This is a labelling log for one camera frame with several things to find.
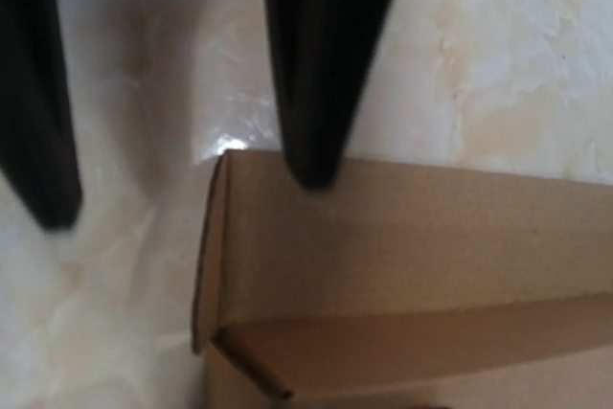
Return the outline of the brown cardboard box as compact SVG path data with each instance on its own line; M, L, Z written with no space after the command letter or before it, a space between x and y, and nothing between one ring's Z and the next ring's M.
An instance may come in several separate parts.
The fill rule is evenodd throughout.
M612 190L229 151L192 330L209 408L608 408Z

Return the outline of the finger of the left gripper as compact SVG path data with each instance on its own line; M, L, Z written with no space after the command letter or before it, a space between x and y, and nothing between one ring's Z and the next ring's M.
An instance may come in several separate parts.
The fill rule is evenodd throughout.
M42 229L76 224L82 188L57 0L1 0L1 172Z
M307 190L339 169L392 0L264 0L284 159Z

